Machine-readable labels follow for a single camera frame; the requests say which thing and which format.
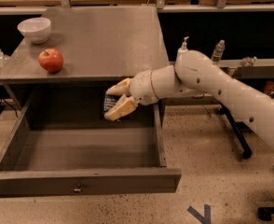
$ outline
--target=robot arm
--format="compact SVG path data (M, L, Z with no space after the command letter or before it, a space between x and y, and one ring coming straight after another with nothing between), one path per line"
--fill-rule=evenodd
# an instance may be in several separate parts
M193 90L211 94L274 149L274 99L227 75L204 54L184 47L178 50L175 66L141 72L110 88L107 94L123 96L105 117L115 120L138 104L150 105Z

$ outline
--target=floor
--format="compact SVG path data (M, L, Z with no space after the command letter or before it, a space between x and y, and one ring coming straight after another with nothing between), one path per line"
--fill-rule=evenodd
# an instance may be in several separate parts
M219 114L220 105L210 98L168 104L163 123L167 164L182 170L175 193L0 198L0 224L265 223L257 208L274 206L271 148L247 132L253 155L243 159L238 139ZM0 150L17 120L5 106Z

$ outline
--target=bowl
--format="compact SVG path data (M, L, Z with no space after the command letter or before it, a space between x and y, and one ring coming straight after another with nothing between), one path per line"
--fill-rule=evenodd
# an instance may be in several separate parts
M34 43L43 43L51 33L51 21L47 18L32 18L22 21L17 26L24 37Z

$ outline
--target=cable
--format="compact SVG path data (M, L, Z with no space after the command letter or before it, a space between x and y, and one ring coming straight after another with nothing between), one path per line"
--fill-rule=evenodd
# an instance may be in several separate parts
M5 99L2 99L2 100L3 100L8 106L10 106L12 109L14 109L15 115L16 115L16 117L18 117L18 113L17 113L16 108L15 108L13 105L9 104Z

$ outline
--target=red apple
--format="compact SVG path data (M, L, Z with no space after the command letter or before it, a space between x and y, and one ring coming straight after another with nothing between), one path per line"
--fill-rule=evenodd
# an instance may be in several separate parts
M63 57L56 49L44 49L38 56L40 65L50 73L58 72L63 66Z

